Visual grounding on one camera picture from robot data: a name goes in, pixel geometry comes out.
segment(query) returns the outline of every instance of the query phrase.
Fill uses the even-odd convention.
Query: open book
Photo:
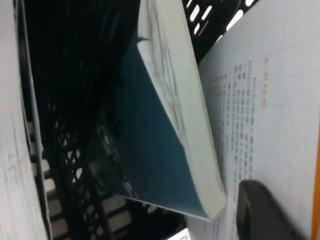
[[[260,0],[200,63],[228,205],[211,228],[190,219],[198,239],[237,239],[243,179],[263,183],[305,239],[319,239],[319,9],[320,0]]]

